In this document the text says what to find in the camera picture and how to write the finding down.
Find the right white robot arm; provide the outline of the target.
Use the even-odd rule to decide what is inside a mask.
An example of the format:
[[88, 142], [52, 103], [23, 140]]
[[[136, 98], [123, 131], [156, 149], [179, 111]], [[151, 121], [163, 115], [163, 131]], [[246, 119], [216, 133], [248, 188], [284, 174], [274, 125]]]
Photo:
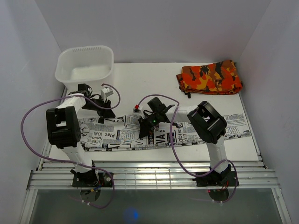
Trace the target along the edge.
[[180, 105], [166, 106], [155, 97], [148, 102], [152, 113], [138, 119], [140, 125], [139, 137], [143, 138], [153, 133], [161, 122], [172, 125], [175, 122], [188, 122], [203, 140], [210, 157], [210, 170], [206, 173], [187, 174], [194, 177], [198, 186], [231, 186], [236, 182], [233, 165], [228, 161], [224, 146], [226, 120], [207, 101], [196, 106], [182, 107]]

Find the newspaper print trousers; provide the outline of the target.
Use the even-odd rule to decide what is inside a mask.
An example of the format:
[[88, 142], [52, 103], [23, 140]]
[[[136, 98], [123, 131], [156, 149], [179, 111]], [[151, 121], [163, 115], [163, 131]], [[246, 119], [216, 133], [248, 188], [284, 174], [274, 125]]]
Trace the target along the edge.
[[112, 152], [168, 148], [171, 138], [178, 146], [203, 144], [188, 122], [159, 123], [153, 132], [139, 138], [139, 115], [127, 114], [115, 119], [84, 118], [79, 120], [81, 140], [85, 151]]

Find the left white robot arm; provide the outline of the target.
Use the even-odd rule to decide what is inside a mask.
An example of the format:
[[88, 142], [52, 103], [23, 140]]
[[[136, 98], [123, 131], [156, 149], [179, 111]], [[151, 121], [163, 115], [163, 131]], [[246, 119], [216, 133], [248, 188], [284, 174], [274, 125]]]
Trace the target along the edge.
[[81, 109], [96, 111], [101, 119], [115, 118], [111, 109], [111, 101], [107, 99], [113, 95], [111, 86], [106, 85], [100, 94], [93, 94], [87, 84], [79, 84], [78, 90], [70, 92], [66, 99], [56, 108], [46, 111], [48, 139], [51, 145], [61, 149], [71, 161], [77, 165], [71, 172], [77, 180], [95, 186], [99, 182], [99, 175], [94, 169], [94, 162], [85, 154], [80, 143], [81, 129], [77, 113]]

